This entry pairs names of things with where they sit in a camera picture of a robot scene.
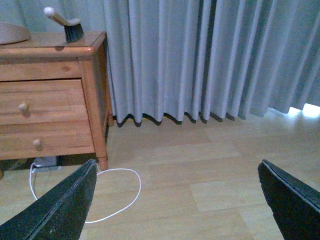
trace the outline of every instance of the brush handle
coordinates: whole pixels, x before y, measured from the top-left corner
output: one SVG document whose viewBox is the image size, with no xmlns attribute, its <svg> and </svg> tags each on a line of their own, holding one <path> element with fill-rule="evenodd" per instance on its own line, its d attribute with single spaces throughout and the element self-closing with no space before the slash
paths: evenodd
<svg viewBox="0 0 320 240">
<path fill-rule="evenodd" d="M 48 18 L 55 21 L 57 24 L 60 24 L 61 26 L 74 26 L 81 22 L 81 20 L 78 18 L 73 18 L 70 20 L 65 19 L 63 16 L 57 13 L 53 7 L 46 7 L 43 12 Z"/>
</svg>

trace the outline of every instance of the wooden nightstand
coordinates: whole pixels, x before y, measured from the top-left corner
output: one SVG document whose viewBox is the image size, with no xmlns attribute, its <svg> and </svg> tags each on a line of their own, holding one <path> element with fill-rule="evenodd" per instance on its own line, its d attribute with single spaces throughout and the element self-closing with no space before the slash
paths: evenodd
<svg viewBox="0 0 320 240">
<path fill-rule="evenodd" d="M 105 32 L 32 33 L 0 45 L 0 160 L 95 153 L 108 168 L 113 125 Z"/>
</svg>

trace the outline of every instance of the black object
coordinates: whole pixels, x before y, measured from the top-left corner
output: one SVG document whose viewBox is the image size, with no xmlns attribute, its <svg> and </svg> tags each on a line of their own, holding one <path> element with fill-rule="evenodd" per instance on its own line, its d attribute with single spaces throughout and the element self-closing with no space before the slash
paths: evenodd
<svg viewBox="0 0 320 240">
<path fill-rule="evenodd" d="M 64 26 L 65 40 L 69 43 L 79 41 L 84 36 L 84 31 L 80 23 L 73 26 Z"/>
<path fill-rule="evenodd" d="M 263 160 L 264 197 L 285 240 L 320 240 L 320 192 Z"/>
<path fill-rule="evenodd" d="M 0 226 L 0 240 L 78 240 L 97 182 L 90 159 L 28 208 Z"/>
</svg>

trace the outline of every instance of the brush bristles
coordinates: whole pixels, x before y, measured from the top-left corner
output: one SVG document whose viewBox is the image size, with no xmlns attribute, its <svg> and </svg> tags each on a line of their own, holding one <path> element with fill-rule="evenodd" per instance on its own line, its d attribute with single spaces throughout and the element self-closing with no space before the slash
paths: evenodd
<svg viewBox="0 0 320 240">
<path fill-rule="evenodd" d="M 80 23 L 74 26 L 64 26 L 64 32 L 68 44 L 77 42 L 84 36 L 84 31 Z"/>
</svg>

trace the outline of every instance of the light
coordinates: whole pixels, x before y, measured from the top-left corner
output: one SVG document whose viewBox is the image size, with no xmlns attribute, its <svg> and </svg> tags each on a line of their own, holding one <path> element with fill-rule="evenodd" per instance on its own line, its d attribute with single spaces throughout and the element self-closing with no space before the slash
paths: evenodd
<svg viewBox="0 0 320 240">
<path fill-rule="evenodd" d="M 320 117 L 320 107 L 306 103 L 303 107 L 302 114 L 307 118 L 318 118 Z"/>
<path fill-rule="evenodd" d="M 294 108 L 294 107 L 290 107 L 289 112 L 287 113 L 289 117 L 295 117 L 297 116 L 299 113 L 301 112 L 301 110 Z"/>
</svg>

